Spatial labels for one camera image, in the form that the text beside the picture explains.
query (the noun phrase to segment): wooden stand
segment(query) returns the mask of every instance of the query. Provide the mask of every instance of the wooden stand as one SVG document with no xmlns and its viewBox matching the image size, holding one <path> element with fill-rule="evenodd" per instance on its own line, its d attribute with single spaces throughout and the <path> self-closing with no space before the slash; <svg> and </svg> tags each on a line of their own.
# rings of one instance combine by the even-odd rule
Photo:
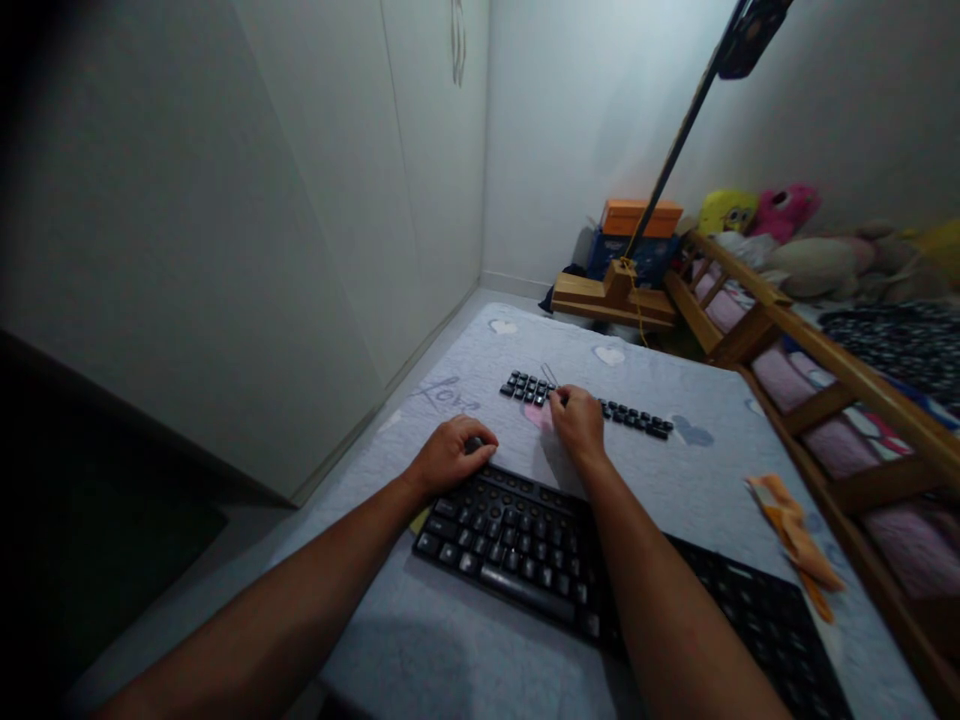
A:
<svg viewBox="0 0 960 720">
<path fill-rule="evenodd" d="M 677 311 L 666 294 L 660 290 L 635 288 L 636 271 L 632 261 L 627 263 L 628 267 L 624 267 L 619 258 L 612 260 L 602 281 L 560 273 L 553 286 L 551 308 L 554 312 L 636 327 L 639 304 L 644 332 L 672 330 Z"/>
</svg>

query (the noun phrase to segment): orange box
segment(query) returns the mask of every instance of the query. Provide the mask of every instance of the orange box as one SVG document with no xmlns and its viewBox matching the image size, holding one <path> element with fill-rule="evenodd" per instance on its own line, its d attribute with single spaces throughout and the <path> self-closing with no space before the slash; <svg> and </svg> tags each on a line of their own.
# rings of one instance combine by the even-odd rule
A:
<svg viewBox="0 0 960 720">
<path fill-rule="evenodd" d="M 607 200 L 603 206 L 603 220 L 600 222 L 604 235 L 632 237 L 647 204 L 647 200 Z M 682 207 L 668 200 L 661 200 L 654 208 L 653 217 L 650 218 L 643 236 L 671 237 L 682 214 Z"/>
</svg>

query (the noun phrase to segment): forearm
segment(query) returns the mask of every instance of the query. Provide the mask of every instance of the forearm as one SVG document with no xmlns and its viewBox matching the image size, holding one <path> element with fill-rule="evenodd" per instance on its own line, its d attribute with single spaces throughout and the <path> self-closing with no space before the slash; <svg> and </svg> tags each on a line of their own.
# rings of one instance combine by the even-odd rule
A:
<svg viewBox="0 0 960 720">
<path fill-rule="evenodd" d="M 426 501 L 403 476 L 393 480 L 244 590 L 102 716 L 280 716 Z"/>
<path fill-rule="evenodd" d="M 624 640 L 655 717 L 787 717 L 696 576 L 606 458 L 578 462 Z"/>
</svg>

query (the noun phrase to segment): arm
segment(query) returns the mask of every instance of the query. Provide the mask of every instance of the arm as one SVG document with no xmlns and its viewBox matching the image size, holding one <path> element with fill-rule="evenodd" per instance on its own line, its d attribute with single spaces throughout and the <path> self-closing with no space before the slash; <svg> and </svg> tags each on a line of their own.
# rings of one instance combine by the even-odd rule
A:
<svg viewBox="0 0 960 720">
<path fill-rule="evenodd" d="M 465 454 L 471 437 L 488 443 Z M 496 452 L 460 415 L 398 478 L 244 590 L 100 709 L 109 717 L 279 717 L 329 657 L 403 529 Z"/>
<path fill-rule="evenodd" d="M 607 457 L 600 403 L 565 386 L 551 395 L 550 408 L 590 496 L 627 652 L 653 715 L 788 718 L 727 619 Z"/>
</svg>

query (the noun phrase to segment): spacebar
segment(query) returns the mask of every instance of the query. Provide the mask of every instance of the spacebar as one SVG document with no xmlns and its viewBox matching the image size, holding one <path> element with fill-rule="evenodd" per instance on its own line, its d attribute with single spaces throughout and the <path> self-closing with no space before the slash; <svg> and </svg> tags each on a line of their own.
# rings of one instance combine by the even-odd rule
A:
<svg viewBox="0 0 960 720">
<path fill-rule="evenodd" d="M 501 572 L 489 564 L 484 564 L 480 571 L 480 582 L 565 623 L 572 623 L 576 616 L 572 602 L 558 598 L 514 575 Z"/>
</svg>

